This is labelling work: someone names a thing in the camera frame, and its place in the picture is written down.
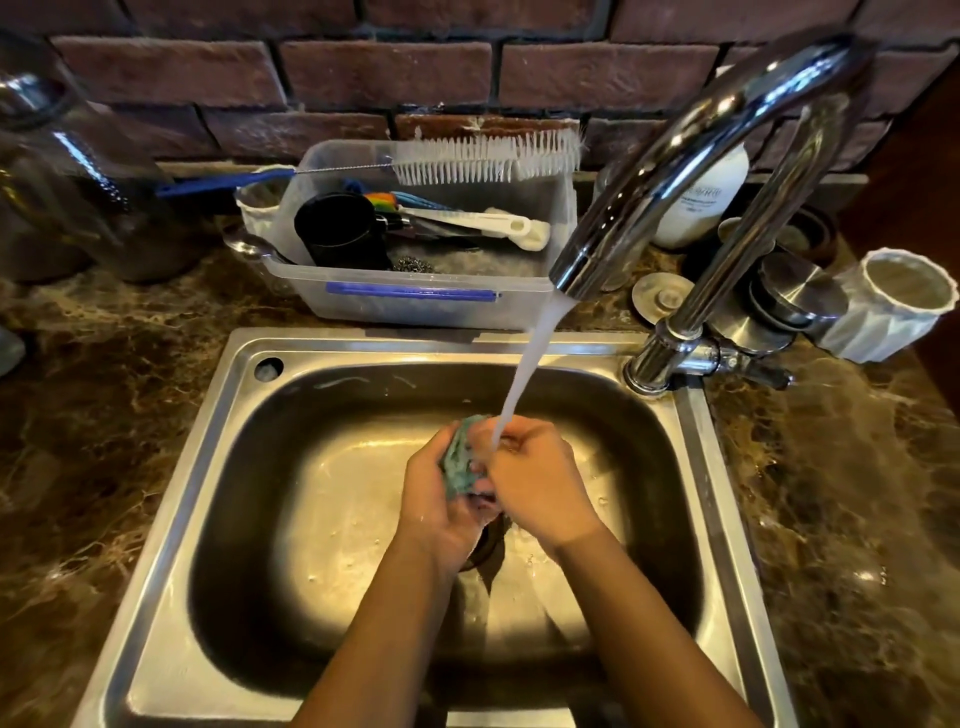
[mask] stainless steel sink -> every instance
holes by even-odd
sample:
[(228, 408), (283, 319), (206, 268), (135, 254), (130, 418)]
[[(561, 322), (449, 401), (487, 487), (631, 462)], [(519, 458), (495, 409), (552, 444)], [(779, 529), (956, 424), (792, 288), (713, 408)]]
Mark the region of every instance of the stainless steel sink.
[[(234, 332), (74, 724), (288, 720), (393, 535), (407, 458), (502, 404), (525, 337), (474, 336)], [(683, 625), (768, 725), (792, 726), (703, 393), (633, 394), (621, 372), (642, 340), (557, 334), (518, 411), (558, 425)], [(618, 724), (583, 616), (529, 534), (499, 523), (461, 572), (423, 702), (449, 726), (573, 726), (571, 704)]]

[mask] sink overflow hole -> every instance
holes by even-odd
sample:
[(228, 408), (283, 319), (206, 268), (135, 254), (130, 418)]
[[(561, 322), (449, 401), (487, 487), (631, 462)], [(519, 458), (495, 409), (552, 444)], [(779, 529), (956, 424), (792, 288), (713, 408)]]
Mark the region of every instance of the sink overflow hole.
[(281, 374), (283, 374), (283, 361), (275, 356), (257, 362), (253, 367), (253, 376), (257, 381), (273, 381)]

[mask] sink drain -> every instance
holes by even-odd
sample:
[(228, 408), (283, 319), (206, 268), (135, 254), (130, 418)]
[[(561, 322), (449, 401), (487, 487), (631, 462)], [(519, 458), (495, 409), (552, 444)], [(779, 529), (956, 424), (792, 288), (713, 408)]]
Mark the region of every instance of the sink drain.
[(501, 513), (496, 517), (495, 520), (493, 520), (486, 528), (483, 529), (483, 533), (480, 534), (480, 540), (473, 548), (473, 552), (470, 554), (460, 571), (476, 569), (478, 566), (487, 561), (487, 559), (493, 556), (497, 547), (503, 543), (503, 536), (507, 532), (507, 527), (507, 517)]
[(275, 356), (259, 361), (253, 367), (253, 377), (257, 381), (273, 381), (281, 374), (283, 374), (283, 360)]

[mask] hand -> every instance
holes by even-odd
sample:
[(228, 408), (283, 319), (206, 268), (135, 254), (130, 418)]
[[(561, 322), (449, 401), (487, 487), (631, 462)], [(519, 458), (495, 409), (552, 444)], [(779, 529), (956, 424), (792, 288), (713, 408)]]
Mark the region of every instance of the hand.
[[(396, 537), (417, 540), (425, 545), (441, 572), (455, 575), (477, 545), (484, 526), (500, 514), (500, 508), (478, 496), (457, 496), (446, 500), (440, 461), (460, 423), (451, 423), (414, 453), (407, 461), (400, 500), (400, 521)], [(478, 493), (489, 483), (478, 483)]]
[[(547, 553), (602, 528), (573, 459), (573, 448), (549, 422), (514, 417), (492, 450), (496, 419), (470, 428), (475, 462), (487, 469), (497, 500)], [(477, 483), (486, 486), (484, 480)]]

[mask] white bristles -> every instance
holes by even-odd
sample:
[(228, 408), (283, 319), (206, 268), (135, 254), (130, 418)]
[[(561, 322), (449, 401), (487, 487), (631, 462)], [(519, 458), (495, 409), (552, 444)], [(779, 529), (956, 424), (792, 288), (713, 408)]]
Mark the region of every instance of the white bristles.
[(517, 141), (516, 178), (571, 175), (580, 168), (580, 134), (575, 129), (528, 133)]
[(580, 136), (561, 129), (525, 137), (400, 141), (394, 171), (401, 184), (510, 182), (571, 174), (580, 166)]
[(513, 137), (401, 141), (394, 170), (406, 185), (509, 182), (516, 162)]

